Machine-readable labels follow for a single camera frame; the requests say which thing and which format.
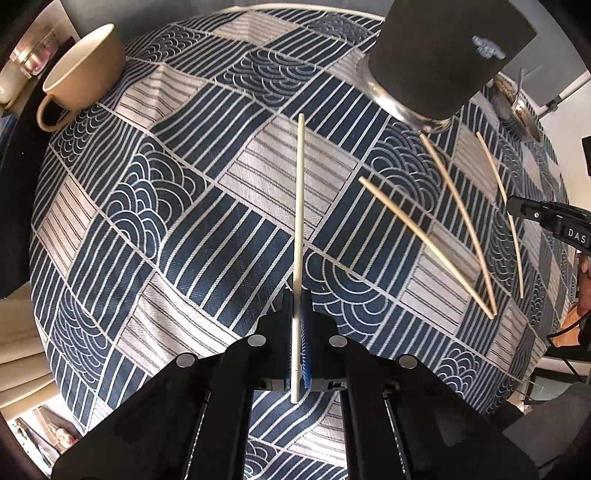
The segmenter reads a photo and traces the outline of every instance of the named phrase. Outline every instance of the cup handle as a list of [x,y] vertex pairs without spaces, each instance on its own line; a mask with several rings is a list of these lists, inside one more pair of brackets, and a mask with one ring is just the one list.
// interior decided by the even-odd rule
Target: cup handle
[[45,132],[56,132],[60,130],[61,128],[69,124],[72,120],[74,120],[76,115],[78,115],[78,113],[80,112],[79,110],[68,112],[67,115],[55,125],[47,125],[43,121],[43,112],[45,111],[47,104],[51,102],[53,98],[53,95],[50,93],[48,95],[45,95],[45,98],[41,101],[39,107],[37,108],[37,124],[39,125],[41,130]]

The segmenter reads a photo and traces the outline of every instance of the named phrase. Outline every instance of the beige ceramic cup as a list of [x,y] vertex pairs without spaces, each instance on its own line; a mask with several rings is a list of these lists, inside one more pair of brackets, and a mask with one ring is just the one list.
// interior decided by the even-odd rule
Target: beige ceramic cup
[[[81,39],[52,68],[43,82],[45,98],[37,109],[37,123],[46,132],[68,124],[84,108],[97,102],[117,82],[125,67],[125,50],[113,24],[103,25]],[[54,101],[68,114],[57,125],[46,125],[43,112]]]

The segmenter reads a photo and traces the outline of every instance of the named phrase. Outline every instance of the wall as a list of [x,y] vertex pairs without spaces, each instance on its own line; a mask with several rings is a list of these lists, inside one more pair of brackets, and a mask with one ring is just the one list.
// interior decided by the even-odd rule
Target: wall
[[[266,4],[263,0],[61,0],[68,16],[83,36],[105,23],[115,23],[123,40],[130,40],[162,25],[195,15],[207,15],[239,5]],[[386,15],[392,0],[298,0],[299,3],[363,10]]]
[[503,72],[516,80],[525,70],[523,88],[542,106],[556,98],[587,70],[558,23],[538,0],[510,0],[538,33]]
[[541,120],[558,157],[570,203],[591,211],[591,179],[581,139],[591,135],[591,82]]

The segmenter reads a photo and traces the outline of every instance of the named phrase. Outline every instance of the table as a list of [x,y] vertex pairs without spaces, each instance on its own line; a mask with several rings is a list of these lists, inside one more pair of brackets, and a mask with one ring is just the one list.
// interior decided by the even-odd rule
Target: table
[[[431,135],[494,280],[489,320],[436,257],[365,192],[401,206],[486,299],[465,224],[418,135],[356,87],[381,22],[327,9],[237,9],[127,45],[125,72],[54,134],[31,240],[35,317],[84,431],[178,353],[209,356],[279,308],[293,262],[297,115],[306,115],[304,286],[372,353],[411,353],[483,414],[526,379],[569,308],[574,250],[511,232],[475,132],[508,194],[566,202],[551,144],[520,143],[486,87]],[[248,478],[346,475],[339,399],[255,396]]]

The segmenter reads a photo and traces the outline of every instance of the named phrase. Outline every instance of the person's hand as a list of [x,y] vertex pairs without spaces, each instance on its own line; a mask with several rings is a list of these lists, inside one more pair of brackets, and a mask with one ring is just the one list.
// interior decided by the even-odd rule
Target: person's hand
[[579,255],[579,304],[577,305],[577,314],[580,316],[591,310],[590,263],[589,257],[583,254]]

